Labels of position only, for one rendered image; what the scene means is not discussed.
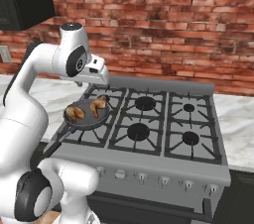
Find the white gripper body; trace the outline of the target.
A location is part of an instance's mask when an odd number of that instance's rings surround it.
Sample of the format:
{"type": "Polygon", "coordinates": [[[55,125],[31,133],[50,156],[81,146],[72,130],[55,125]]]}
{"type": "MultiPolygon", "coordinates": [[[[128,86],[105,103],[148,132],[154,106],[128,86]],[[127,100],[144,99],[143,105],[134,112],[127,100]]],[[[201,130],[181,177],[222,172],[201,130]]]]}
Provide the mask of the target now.
{"type": "Polygon", "coordinates": [[[107,85],[109,82],[108,69],[105,65],[101,70],[86,66],[84,70],[75,78],[75,81],[107,85]]]}

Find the browned chicken drumstick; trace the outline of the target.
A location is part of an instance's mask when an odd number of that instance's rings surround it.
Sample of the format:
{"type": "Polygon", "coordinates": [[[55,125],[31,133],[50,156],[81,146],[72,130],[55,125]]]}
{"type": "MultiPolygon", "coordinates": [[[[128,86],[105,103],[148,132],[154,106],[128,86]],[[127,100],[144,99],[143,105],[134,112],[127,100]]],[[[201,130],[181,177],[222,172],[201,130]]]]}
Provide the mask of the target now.
{"type": "Polygon", "coordinates": [[[89,104],[89,108],[92,111],[95,118],[98,117],[98,109],[105,109],[107,106],[107,99],[105,96],[98,97],[89,104]]]}
{"type": "Polygon", "coordinates": [[[85,117],[85,112],[81,108],[75,106],[68,106],[65,109],[65,113],[72,123],[76,123],[78,119],[82,120],[85,117]]]}

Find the dark frying pan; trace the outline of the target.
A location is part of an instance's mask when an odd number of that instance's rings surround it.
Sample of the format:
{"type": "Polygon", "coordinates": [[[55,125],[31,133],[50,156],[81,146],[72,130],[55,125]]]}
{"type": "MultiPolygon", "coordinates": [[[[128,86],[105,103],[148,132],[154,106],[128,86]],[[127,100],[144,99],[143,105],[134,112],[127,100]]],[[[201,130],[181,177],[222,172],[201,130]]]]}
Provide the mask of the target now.
{"type": "Polygon", "coordinates": [[[97,118],[94,117],[92,111],[89,108],[89,104],[95,99],[82,99],[68,105],[68,106],[75,106],[75,107],[81,108],[85,112],[85,117],[82,120],[78,119],[76,123],[72,123],[64,110],[63,118],[66,123],[66,130],[63,133],[57,133],[57,137],[54,140],[51,140],[49,143],[47,143],[41,153],[39,153],[38,151],[35,151],[33,153],[33,156],[31,159],[32,169],[35,169],[39,165],[41,160],[49,158],[61,146],[62,141],[70,134],[74,133],[75,131],[94,130],[106,122],[109,116],[109,111],[110,111],[109,104],[108,104],[109,97],[107,95],[100,95],[99,97],[101,96],[106,97],[107,106],[105,109],[97,110],[98,112],[97,118]]]}

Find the grey gas stove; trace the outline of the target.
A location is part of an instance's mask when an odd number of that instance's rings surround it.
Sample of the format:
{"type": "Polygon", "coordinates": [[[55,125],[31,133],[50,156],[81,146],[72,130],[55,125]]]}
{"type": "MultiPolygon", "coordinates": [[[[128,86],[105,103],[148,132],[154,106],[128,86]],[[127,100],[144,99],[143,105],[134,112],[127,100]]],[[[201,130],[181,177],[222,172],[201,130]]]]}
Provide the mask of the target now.
{"type": "Polygon", "coordinates": [[[211,224],[231,178],[213,102],[211,83],[113,75],[92,84],[84,98],[109,97],[109,116],[100,127],[75,131],[54,155],[104,167],[94,198],[123,206],[132,222],[165,215],[168,222],[211,224]],[[116,178],[118,169],[126,171],[116,178]],[[141,184],[139,172],[148,178],[141,184]],[[159,178],[171,179],[161,187],[159,178]],[[194,182],[189,191],[184,181],[194,182]],[[216,184],[209,196],[206,187],[216,184]]]}

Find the dark base cupboard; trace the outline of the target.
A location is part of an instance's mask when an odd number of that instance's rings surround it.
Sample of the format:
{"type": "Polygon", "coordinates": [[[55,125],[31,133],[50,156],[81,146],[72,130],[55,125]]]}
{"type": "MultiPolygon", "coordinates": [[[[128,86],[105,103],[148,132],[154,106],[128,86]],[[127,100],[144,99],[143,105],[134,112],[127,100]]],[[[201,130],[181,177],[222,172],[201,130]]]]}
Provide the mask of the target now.
{"type": "Polygon", "coordinates": [[[232,169],[212,224],[254,224],[254,173],[232,169]]]}

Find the white wall socket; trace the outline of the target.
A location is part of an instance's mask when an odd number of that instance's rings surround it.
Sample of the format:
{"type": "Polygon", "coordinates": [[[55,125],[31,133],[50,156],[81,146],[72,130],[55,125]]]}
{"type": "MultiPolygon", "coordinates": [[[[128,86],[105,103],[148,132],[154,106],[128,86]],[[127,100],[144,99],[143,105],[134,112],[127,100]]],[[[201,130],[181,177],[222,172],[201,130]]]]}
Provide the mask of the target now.
{"type": "Polygon", "coordinates": [[[3,62],[11,63],[12,59],[7,46],[0,46],[0,56],[3,62]]]}

